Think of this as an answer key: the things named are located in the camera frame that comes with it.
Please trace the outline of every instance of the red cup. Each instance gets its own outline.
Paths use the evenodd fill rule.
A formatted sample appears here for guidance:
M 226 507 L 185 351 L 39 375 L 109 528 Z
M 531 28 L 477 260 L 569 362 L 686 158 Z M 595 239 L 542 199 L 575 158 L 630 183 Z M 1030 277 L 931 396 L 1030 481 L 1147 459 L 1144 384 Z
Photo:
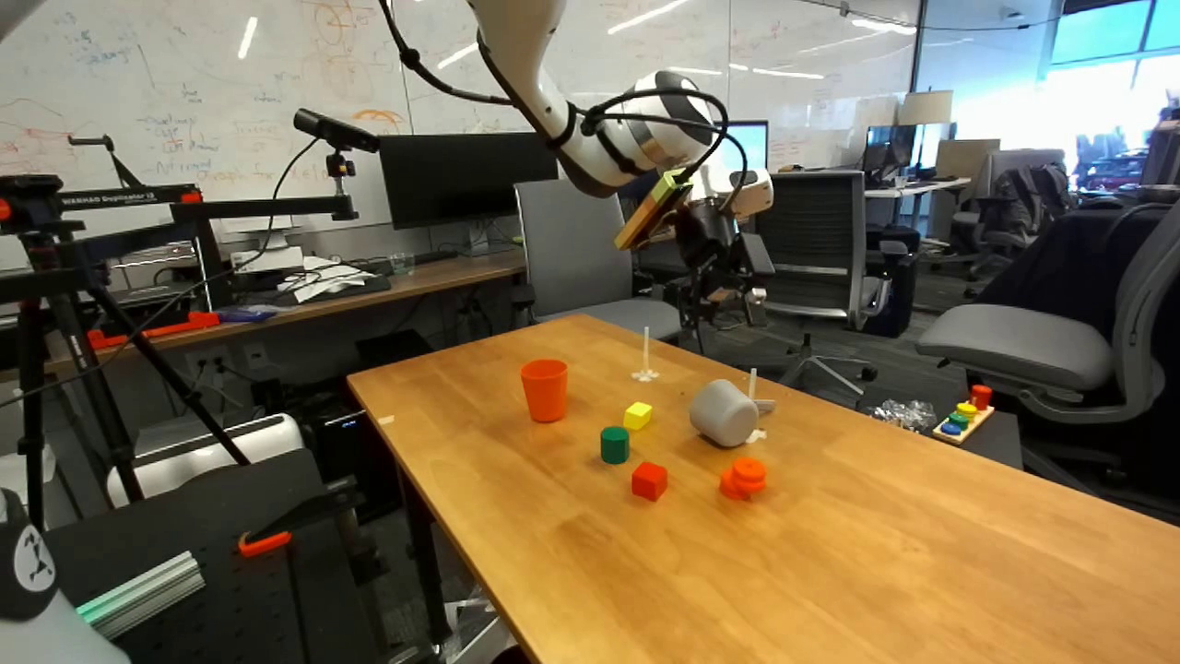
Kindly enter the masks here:
M 569 365 L 557 359 L 527 362 L 521 368 L 527 418 L 536 423 L 560 421 L 569 411 Z

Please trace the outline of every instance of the black tripod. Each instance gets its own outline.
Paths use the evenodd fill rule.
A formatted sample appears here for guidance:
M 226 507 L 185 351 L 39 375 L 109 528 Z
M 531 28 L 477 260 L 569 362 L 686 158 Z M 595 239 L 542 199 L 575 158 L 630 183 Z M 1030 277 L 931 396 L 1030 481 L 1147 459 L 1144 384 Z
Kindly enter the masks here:
M 244 450 L 227 438 L 227 431 L 214 421 L 214 415 L 200 401 L 176 368 L 148 342 L 148 337 L 118 310 L 105 288 L 101 288 L 77 262 L 72 233 L 81 223 L 62 223 L 56 191 L 59 177 L 0 177 L 0 218 L 3 235 L 19 235 L 32 272 L 0 277 L 0 299 L 19 305 L 19 386 L 27 396 L 22 443 L 27 477 L 29 477 L 29 519 L 45 528 L 45 493 L 39 493 L 39 455 L 45 455 L 45 321 L 39 303 L 53 305 L 59 333 L 66 337 L 71 362 L 81 375 L 83 400 L 97 415 L 97 423 L 105 438 L 109 464 L 130 493 L 130 503 L 145 503 L 139 481 L 134 472 L 135 443 L 118 418 L 118 401 L 109 384 L 97 362 L 97 351 L 83 338 L 83 319 L 77 292 L 88 292 L 92 303 L 113 321 L 118 333 L 151 362 L 151 368 L 167 379 L 168 391 L 205 423 L 205 431 L 226 448 L 235 464 L 249 464 Z

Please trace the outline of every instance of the orange cup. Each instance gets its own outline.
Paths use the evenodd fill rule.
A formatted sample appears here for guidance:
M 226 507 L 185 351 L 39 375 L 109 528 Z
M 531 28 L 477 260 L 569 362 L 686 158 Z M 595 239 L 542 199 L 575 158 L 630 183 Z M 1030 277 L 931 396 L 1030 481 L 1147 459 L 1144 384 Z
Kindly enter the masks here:
M 536 423 L 560 421 L 569 411 L 569 365 L 557 359 L 527 362 L 521 368 L 527 418 Z

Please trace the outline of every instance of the table leg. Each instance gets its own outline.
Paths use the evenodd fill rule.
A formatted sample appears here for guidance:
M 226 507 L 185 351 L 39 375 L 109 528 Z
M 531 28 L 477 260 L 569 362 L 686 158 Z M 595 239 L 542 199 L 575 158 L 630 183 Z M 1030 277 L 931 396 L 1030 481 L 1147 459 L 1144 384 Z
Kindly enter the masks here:
M 442 647 L 451 638 L 451 624 L 442 614 L 442 573 L 437 573 L 437 555 L 434 555 L 431 509 L 402 472 L 398 472 L 398 482 L 402 482 L 402 507 L 407 507 L 407 519 L 409 519 L 415 582 L 420 582 L 425 610 L 426 610 L 426 631 L 431 631 L 431 643 Z

